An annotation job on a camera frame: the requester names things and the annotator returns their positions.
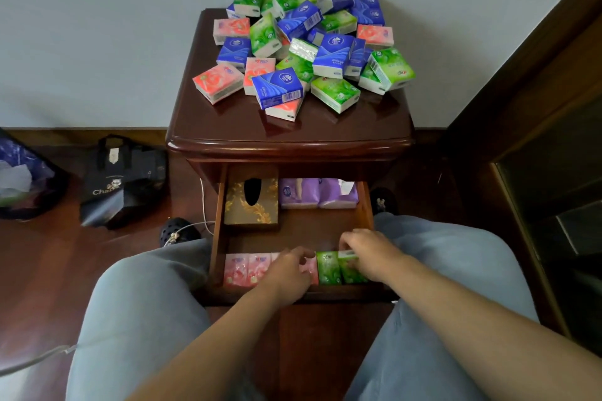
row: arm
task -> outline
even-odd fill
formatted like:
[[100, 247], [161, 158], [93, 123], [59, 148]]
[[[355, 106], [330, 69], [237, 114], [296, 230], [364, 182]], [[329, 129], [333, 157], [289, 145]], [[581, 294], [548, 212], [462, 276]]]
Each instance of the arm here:
[[602, 362], [593, 353], [404, 255], [382, 234], [354, 230], [341, 246], [437, 333], [489, 397], [584, 400], [602, 393]]
[[128, 400], [223, 399], [272, 315], [309, 288], [311, 276], [298, 266], [313, 256], [302, 247], [282, 251], [253, 290]]

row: wall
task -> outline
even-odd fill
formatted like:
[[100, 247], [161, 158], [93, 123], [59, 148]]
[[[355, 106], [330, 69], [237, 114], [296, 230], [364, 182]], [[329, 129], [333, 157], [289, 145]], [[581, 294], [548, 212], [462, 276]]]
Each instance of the wall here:
[[[199, 12], [232, 0], [0, 0], [0, 126], [169, 123]], [[453, 121], [559, 0], [383, 0], [417, 127]]]

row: forearm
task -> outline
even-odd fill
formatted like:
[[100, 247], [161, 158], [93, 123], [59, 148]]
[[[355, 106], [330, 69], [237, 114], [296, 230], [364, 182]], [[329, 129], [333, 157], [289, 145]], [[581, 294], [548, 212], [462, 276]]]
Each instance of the forearm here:
[[403, 256], [388, 285], [437, 333], [495, 399], [589, 399], [602, 393], [600, 360], [580, 346]]
[[255, 287], [129, 399], [224, 398], [276, 310], [271, 292]]

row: brown tissue box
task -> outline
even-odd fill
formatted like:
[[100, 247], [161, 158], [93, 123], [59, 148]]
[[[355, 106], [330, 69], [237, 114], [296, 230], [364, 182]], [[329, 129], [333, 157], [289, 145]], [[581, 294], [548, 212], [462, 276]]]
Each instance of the brown tissue box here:
[[[257, 197], [257, 192], [259, 199], [250, 205], [247, 199]], [[223, 223], [245, 228], [277, 227], [278, 179], [248, 180], [228, 185]]]

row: jeans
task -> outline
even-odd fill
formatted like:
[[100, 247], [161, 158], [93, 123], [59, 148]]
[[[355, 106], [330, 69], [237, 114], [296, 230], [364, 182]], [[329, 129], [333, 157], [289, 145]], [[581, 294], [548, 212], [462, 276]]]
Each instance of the jeans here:
[[[538, 321], [510, 248], [484, 230], [381, 213], [377, 230], [405, 253], [467, 288]], [[190, 294], [207, 274], [209, 242], [196, 240], [125, 258], [96, 284], [79, 335], [68, 401], [122, 400], [211, 323]], [[232, 399], [260, 399], [249, 383]], [[437, 335], [401, 299], [380, 329], [347, 400], [486, 399]]]

